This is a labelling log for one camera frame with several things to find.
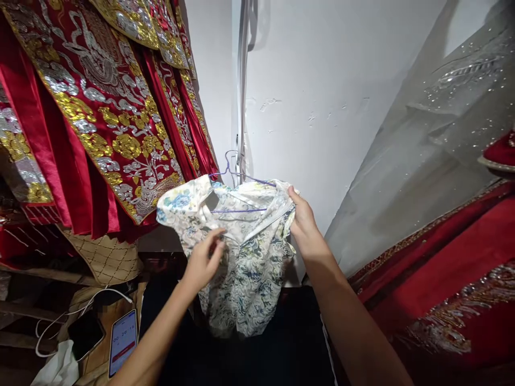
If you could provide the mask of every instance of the red embroidered garment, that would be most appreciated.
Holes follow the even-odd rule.
[[[478,161],[492,170],[515,173],[515,126],[491,144]]]
[[[1,2],[9,23],[1,23],[0,48],[11,54],[0,59],[0,80],[56,221],[131,242],[156,225],[160,195],[217,167],[178,6],[134,1],[133,35],[113,19],[118,2],[91,3],[105,20],[86,1]]]
[[[513,380],[514,234],[515,183],[496,184],[349,279],[415,384]]]

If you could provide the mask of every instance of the blue floral print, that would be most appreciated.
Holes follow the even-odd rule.
[[[191,201],[191,197],[189,195],[189,190],[185,190],[183,193],[178,194],[173,200],[170,200],[168,197],[164,199],[164,204],[169,209],[177,209],[182,208],[188,205]]]
[[[276,188],[249,182],[230,189],[202,176],[169,190],[157,204],[158,222],[175,229],[188,258],[207,232],[226,228],[218,271],[198,293],[215,336],[228,338],[234,328],[246,337],[260,335],[274,315],[283,269],[295,253],[286,239],[295,205],[289,184],[272,181]],[[216,208],[208,207],[211,194],[218,196]],[[214,213],[260,207],[266,211]]]

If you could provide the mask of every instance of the black phone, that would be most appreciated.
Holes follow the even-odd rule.
[[[106,331],[94,310],[89,310],[68,326],[68,336],[73,340],[72,352],[81,361],[106,337]]]

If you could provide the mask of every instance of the beige mesh fabric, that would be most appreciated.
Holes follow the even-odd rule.
[[[102,285],[114,285],[134,279],[142,269],[138,259],[138,247],[117,239],[103,236],[91,240],[90,236],[72,234],[69,229],[61,229],[77,252],[88,264],[95,280]]]

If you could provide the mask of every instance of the embroidered panel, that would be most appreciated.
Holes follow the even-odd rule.
[[[204,133],[205,141],[208,143],[209,151],[211,152],[211,156],[213,157],[213,159],[216,159],[215,155],[213,153],[213,149],[211,147],[211,140],[209,139],[208,129],[205,125],[204,117],[202,116],[202,111],[200,110],[200,106],[198,105],[198,102],[197,102],[197,96],[195,95],[195,89],[193,88],[192,79],[189,75],[189,71],[188,70],[180,70],[180,73],[181,73],[182,81],[183,81],[184,85],[186,86],[186,91],[188,92],[188,98],[189,98],[190,102],[192,103],[193,109],[195,110],[195,115],[197,116],[200,127],[202,128],[202,132]]]
[[[178,0],[173,0],[173,3],[174,3],[173,8],[175,10],[175,20],[177,21],[177,26],[181,33],[182,47],[184,48],[184,53],[186,54],[186,58],[188,60],[189,72],[192,75],[192,79],[196,79],[197,71],[195,69],[195,63],[193,62],[192,50],[189,46],[189,39],[188,39],[188,35],[186,34],[186,27],[184,25],[184,22],[182,21],[181,7],[179,6]]]
[[[159,49],[171,66],[187,69],[181,32],[167,0],[90,0],[106,21],[132,40]]]
[[[47,181],[34,159],[18,118],[0,84],[0,165],[5,181],[22,203],[43,204],[53,201]]]
[[[184,183],[129,42],[85,0],[3,2],[21,45],[95,165],[136,224]]]
[[[429,352],[469,353],[472,342],[461,333],[466,320],[480,316],[481,311],[497,303],[514,300],[515,261],[510,261],[433,307],[394,338],[408,347],[415,345]]]
[[[168,106],[170,107],[170,111],[172,112],[175,125],[179,131],[184,150],[188,155],[189,162],[195,169],[196,176],[200,177],[202,172],[200,171],[200,165],[198,163],[197,154],[195,152],[192,134],[188,126],[186,114],[184,113],[184,109],[182,107],[181,96],[173,76],[173,71],[167,63],[156,58],[156,55],[153,55],[152,59],[154,62],[154,68],[157,71],[159,79],[161,80],[161,87],[163,88],[163,92],[166,95],[166,100],[168,102]]]

